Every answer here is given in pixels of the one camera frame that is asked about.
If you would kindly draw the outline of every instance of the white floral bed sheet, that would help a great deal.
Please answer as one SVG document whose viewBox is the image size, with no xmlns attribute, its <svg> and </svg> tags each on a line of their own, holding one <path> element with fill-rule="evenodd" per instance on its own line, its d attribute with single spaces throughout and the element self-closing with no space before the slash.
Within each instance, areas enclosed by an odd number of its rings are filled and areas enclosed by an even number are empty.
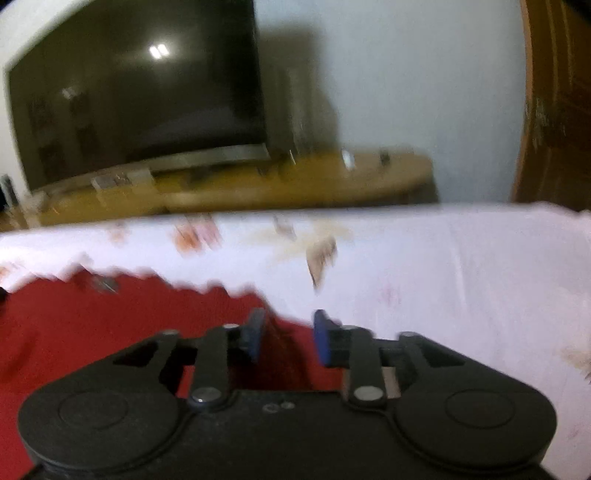
<svg viewBox="0 0 591 480">
<path fill-rule="evenodd" d="M 254 290 L 281 316 L 324 309 L 380 338 L 415 331 L 541 390 L 544 466 L 591 475 L 591 216 L 549 205 L 172 216 L 0 236 L 0 286 L 156 273 Z"/>
</svg>

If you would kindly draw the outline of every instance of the tv stand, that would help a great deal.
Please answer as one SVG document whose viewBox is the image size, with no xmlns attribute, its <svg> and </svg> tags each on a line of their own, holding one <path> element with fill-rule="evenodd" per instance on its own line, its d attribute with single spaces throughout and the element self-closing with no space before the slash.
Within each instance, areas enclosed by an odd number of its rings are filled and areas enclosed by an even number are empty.
<svg viewBox="0 0 591 480">
<path fill-rule="evenodd" d="M 331 152 L 201 179 L 187 170 L 135 186 L 89 187 L 51 197 L 40 212 L 5 212 L 0 231 L 171 213 L 392 205 L 409 203 L 409 195 L 432 181 L 430 159 L 414 153 L 354 152 L 345 160 Z"/>
</svg>

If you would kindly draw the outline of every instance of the wooden door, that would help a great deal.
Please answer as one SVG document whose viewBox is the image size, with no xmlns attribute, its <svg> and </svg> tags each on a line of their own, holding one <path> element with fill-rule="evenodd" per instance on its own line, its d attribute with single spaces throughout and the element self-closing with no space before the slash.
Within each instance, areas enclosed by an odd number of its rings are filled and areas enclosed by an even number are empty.
<svg viewBox="0 0 591 480">
<path fill-rule="evenodd" d="M 527 104 L 514 200 L 591 209 L 591 2 L 521 6 Z"/>
</svg>

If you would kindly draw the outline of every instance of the black tv screen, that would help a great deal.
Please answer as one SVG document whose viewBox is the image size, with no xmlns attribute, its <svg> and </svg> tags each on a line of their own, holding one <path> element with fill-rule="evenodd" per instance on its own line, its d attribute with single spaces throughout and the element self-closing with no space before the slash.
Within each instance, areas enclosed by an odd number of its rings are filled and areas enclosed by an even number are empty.
<svg viewBox="0 0 591 480">
<path fill-rule="evenodd" d="M 95 0 L 9 72 L 29 187 L 265 142 L 252 0 Z"/>
</svg>

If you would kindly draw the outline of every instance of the red cloth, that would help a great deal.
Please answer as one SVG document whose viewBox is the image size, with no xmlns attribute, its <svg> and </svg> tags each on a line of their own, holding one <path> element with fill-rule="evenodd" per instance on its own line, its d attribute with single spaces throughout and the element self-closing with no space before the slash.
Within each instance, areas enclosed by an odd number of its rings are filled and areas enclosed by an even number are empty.
<svg viewBox="0 0 591 480">
<path fill-rule="evenodd" d="M 158 277 L 120 275 L 116 282 L 113 294 L 97 291 L 86 271 L 68 282 L 38 279 L 1 307 L 1 480 L 17 479 L 31 467 L 17 412 L 36 388 L 161 330 L 201 336 L 214 326 L 243 323 L 251 309 L 266 306 L 254 294 L 232 298 L 221 287 L 201 294 L 176 290 Z M 245 378 L 252 388 L 338 390 L 341 373 L 319 364 L 310 328 L 269 313 L 260 363 Z"/>
</svg>

